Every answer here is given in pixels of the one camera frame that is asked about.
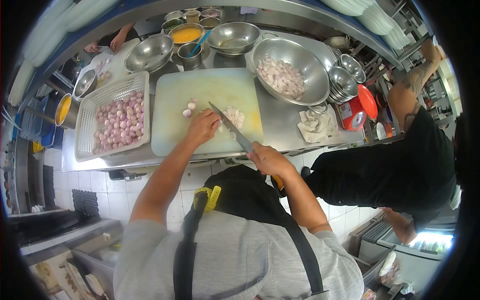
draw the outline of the colander handle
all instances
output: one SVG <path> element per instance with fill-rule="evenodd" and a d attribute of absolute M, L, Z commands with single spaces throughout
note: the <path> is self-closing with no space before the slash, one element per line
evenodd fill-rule
<path fill-rule="evenodd" d="M 273 32 L 264 32 L 264 33 L 262 34 L 262 39 L 265 39 L 265 35 L 267 35 L 267 34 L 271 34 L 271 35 L 274 35 L 275 37 L 278 37 L 278 36 L 277 36 L 276 34 L 274 34 Z"/>
<path fill-rule="evenodd" d="M 320 106 L 325 106 L 325 110 L 317 110 L 317 108 L 320 107 Z M 315 105 L 315 106 L 308 106 L 308 108 L 310 108 L 314 113 L 317 113 L 319 115 L 323 115 L 328 110 L 328 106 L 327 106 L 326 102 L 322 102 L 322 103 L 320 103 L 318 105 Z"/>

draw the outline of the white tile floor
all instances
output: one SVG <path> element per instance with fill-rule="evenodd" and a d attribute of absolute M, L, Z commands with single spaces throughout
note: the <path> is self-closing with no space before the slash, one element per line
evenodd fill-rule
<path fill-rule="evenodd" d="M 324 153 L 323 149 L 315 150 L 303 155 L 288 156 L 288 159 L 298 171 L 301 167 L 310 167 L 315 159 Z M 127 221 L 132 213 L 135 201 L 150 178 L 145 175 L 140 180 L 110 180 L 108 174 L 98 171 L 61 172 L 61 151 L 51 150 L 45 153 L 45 164 L 54 168 L 55 203 L 62 207 L 73 210 L 72 189 L 96 192 L 98 209 L 101 217 Z M 180 182 L 180 190 L 175 195 L 168 211 L 167 226 L 169 230 L 178 231 L 184 216 L 188 213 L 191 205 L 193 192 L 202 187 L 204 182 L 212 175 L 224 170 L 219 163 L 211 166 L 187 168 Z M 270 176 L 267 183 L 271 185 Z M 280 200 L 288 213 L 288 201 Z M 340 243 L 347 242 L 348 234 L 358 226 L 367 222 L 380 209 L 356 206 L 336 206 L 326 203 L 318 198 L 320 206 L 325 212 L 330 226 L 338 235 Z"/>

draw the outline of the white plastic basket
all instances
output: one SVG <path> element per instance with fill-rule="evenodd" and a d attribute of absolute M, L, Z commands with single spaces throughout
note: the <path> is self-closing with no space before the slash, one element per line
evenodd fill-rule
<path fill-rule="evenodd" d="M 75 159 L 78 162 L 104 156 L 123 156 L 124 154 L 121 152 L 135 149 L 150 141 L 149 78 L 150 76 L 147 71 L 133 73 L 91 92 L 83 98 L 80 103 L 77 123 L 75 125 Z M 105 124 L 99 123 L 95 120 L 96 108 L 106 105 L 112 100 L 115 102 L 122 100 L 125 96 L 129 96 L 131 91 L 142 90 L 144 91 L 144 134 L 142 139 L 137 143 L 126 145 L 122 148 L 93 154 L 92 150 L 94 149 L 94 143 L 96 140 L 94 138 L 95 132 L 103 132 L 107 129 Z"/>

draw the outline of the yellow strap clip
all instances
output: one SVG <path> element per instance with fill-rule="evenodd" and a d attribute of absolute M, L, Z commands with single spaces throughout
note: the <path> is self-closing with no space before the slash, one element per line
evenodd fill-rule
<path fill-rule="evenodd" d="M 193 196 L 193 207 L 197 208 L 197 202 L 198 202 L 197 193 L 206 192 L 208 196 L 208 201 L 207 201 L 207 204 L 205 205 L 204 213 L 208 213 L 209 211 L 212 211 L 216 206 L 216 201 L 218 200 L 218 196 L 220 195 L 221 191 L 222 191 L 222 188 L 219 187 L 218 185 L 214 186 L 213 190 L 205 187 L 197 189 Z"/>

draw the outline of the cutting board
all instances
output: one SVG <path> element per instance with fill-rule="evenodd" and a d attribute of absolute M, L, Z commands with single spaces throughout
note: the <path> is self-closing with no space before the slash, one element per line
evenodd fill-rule
<path fill-rule="evenodd" d="M 107 54 L 105 52 L 98 54 L 92 59 L 92 62 L 90 63 L 90 66 L 94 69 L 96 64 L 99 63 L 102 60 L 106 60 L 108 58 L 111 59 L 111 62 L 108 64 L 108 66 L 105 66 L 105 68 L 102 71 L 110 71 L 111 77 L 109 79 L 105 79 L 102 82 L 98 82 L 98 85 L 96 88 L 101 88 L 102 86 L 109 84 L 111 82 L 117 81 L 118 79 L 121 79 L 130 72 L 125 70 L 123 67 L 123 63 L 125 62 L 125 59 L 127 58 L 127 55 L 130 53 L 130 51 L 137 46 L 140 43 L 140 39 L 134 38 L 128 42 L 123 43 L 121 45 L 119 51 L 115 53 L 115 55 Z"/>
<path fill-rule="evenodd" d="M 197 98 L 197 107 L 190 118 L 182 115 L 191 98 Z M 253 74 L 245 68 L 193 70 L 161 76 L 156 83 L 152 122 L 152 150 L 160 157 L 167 156 L 185 136 L 192 119 L 208 102 L 226 110 L 230 105 L 245 114 L 240 131 L 250 141 L 263 142 L 264 134 Z M 200 145 L 194 154 L 243 151 L 224 127 L 214 138 Z"/>

